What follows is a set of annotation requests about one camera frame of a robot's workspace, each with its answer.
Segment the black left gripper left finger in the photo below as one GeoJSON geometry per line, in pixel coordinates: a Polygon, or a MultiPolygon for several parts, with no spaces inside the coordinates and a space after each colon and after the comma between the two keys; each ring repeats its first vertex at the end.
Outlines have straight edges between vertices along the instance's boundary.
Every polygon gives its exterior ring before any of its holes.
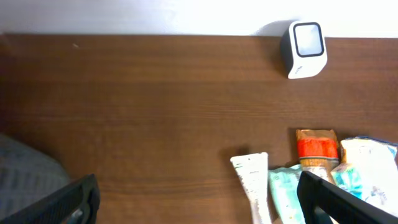
{"type": "Polygon", "coordinates": [[[94,174],[86,175],[4,218],[1,223],[95,224],[100,190],[94,174]]]}

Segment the teal snack packet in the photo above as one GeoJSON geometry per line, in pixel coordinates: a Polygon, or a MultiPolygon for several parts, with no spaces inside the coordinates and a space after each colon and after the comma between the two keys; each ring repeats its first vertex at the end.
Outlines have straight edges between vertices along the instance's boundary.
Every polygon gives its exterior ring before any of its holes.
{"type": "Polygon", "coordinates": [[[305,224],[297,196],[297,187],[302,173],[301,165],[270,170],[269,188],[275,208],[282,223],[305,224]]]}

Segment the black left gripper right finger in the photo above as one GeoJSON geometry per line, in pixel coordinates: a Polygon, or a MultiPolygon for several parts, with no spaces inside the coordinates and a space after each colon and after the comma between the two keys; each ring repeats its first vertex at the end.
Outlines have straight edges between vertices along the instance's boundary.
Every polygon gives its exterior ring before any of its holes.
{"type": "Polygon", "coordinates": [[[349,194],[321,177],[303,171],[297,196],[305,223],[397,223],[397,217],[349,194]]]}

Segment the white cream tube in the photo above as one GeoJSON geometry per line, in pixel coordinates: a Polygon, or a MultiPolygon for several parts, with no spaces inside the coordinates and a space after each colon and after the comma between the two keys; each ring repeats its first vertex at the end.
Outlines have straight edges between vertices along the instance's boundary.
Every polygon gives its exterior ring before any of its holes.
{"type": "Polygon", "coordinates": [[[249,200],[253,224],[271,224],[267,201],[268,153],[234,156],[230,162],[249,200]]]}

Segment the orange brown pasta packet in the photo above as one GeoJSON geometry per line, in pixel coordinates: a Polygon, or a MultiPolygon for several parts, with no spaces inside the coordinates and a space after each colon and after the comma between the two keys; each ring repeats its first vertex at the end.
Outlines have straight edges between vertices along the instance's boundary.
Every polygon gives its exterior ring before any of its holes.
{"type": "Polygon", "coordinates": [[[297,151],[303,171],[334,184],[331,171],[340,164],[334,130],[297,129],[297,151]]]}

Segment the yellow blue chip bag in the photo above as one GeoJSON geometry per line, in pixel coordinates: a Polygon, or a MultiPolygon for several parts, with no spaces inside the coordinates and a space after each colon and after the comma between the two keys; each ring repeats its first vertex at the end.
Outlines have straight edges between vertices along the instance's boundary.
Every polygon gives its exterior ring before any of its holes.
{"type": "Polygon", "coordinates": [[[397,144],[367,136],[341,141],[341,164],[331,171],[339,188],[397,216],[397,144]]]}

